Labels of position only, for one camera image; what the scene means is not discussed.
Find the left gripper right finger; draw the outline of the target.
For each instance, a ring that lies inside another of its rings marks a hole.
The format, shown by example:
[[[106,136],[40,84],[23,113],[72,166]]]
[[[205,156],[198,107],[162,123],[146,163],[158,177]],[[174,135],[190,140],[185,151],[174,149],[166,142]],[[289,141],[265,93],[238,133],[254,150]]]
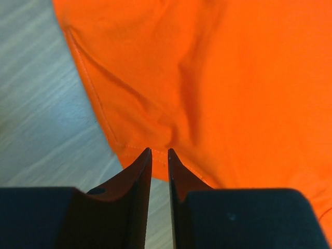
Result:
[[[214,189],[168,151],[175,248],[328,248],[297,190]]]

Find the orange t shirt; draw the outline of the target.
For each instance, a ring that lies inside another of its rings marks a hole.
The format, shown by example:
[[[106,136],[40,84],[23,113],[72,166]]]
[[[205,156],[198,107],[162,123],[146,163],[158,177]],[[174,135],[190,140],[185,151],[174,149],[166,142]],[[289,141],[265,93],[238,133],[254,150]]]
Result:
[[[122,166],[290,187],[331,230],[331,1],[54,1]]]

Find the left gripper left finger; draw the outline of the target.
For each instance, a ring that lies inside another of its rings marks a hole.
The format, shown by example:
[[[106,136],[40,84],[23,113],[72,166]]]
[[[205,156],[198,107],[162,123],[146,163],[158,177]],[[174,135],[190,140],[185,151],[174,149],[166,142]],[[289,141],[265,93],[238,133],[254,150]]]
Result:
[[[152,171],[145,149],[97,187],[1,189],[1,248],[143,248]]]

